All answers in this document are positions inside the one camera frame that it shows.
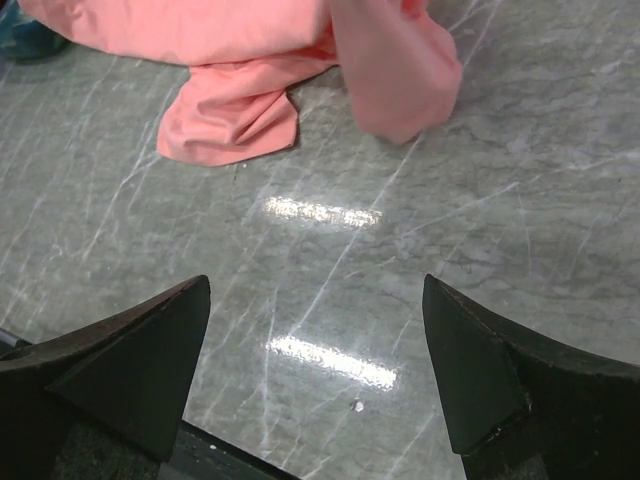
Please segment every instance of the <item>small white speck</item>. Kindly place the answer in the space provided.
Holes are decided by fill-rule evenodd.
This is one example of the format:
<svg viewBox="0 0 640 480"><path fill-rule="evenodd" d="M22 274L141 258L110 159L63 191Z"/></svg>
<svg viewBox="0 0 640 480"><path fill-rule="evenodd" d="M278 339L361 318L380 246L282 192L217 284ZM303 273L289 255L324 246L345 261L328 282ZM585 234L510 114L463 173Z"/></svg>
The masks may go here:
<svg viewBox="0 0 640 480"><path fill-rule="evenodd" d="M351 410L353 410L356 413L360 413L361 411L364 410L364 403L362 403L359 399L355 399L353 402L351 402Z"/></svg>

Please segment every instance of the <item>pink towel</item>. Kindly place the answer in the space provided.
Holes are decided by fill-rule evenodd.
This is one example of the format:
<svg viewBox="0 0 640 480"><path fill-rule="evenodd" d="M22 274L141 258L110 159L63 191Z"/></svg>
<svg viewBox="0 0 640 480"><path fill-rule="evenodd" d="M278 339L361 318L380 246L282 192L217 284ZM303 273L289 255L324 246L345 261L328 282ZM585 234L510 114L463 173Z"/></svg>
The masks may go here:
<svg viewBox="0 0 640 480"><path fill-rule="evenodd" d="M190 67L158 151L205 166L293 145L285 89L338 61L358 125L404 142L445 121L462 68L424 0L19 0L68 39Z"/></svg>

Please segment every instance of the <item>pink cloth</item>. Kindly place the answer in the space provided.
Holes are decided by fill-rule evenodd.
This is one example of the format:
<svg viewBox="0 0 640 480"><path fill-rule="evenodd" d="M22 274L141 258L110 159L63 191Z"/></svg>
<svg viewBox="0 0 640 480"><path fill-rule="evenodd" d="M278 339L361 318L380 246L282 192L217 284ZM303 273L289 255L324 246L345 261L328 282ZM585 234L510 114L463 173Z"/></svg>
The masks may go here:
<svg viewBox="0 0 640 480"><path fill-rule="evenodd" d="M190 67L158 151L205 166L293 145L285 89L340 62L358 125L394 142L445 121L462 68L425 0L19 0L68 39Z"/></svg>

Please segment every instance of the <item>blue object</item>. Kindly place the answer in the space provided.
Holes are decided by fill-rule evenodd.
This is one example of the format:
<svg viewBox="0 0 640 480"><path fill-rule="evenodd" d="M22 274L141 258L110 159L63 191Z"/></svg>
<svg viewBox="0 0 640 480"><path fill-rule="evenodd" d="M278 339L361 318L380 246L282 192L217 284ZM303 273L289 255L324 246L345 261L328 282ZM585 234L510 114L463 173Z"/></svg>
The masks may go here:
<svg viewBox="0 0 640 480"><path fill-rule="evenodd" d="M37 60L58 53L68 44L66 38L27 15L18 0L7 0L0 8L0 55L12 60Z"/></svg>

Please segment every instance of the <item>gray marble floor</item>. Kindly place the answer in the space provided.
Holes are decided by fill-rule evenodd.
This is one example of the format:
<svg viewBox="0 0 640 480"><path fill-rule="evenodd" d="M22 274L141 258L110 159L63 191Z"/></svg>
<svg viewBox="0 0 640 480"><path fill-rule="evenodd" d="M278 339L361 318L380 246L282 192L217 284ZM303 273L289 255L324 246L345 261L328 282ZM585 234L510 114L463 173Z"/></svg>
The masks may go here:
<svg viewBox="0 0 640 480"><path fill-rule="evenodd" d="M0 325L42 341L207 274L186 418L308 479L464 478L428 272L640 363L640 3L433 3L465 82L403 147L358 131L339 70L292 92L296 148L201 169L154 153L185 70L79 47L7 67Z"/></svg>

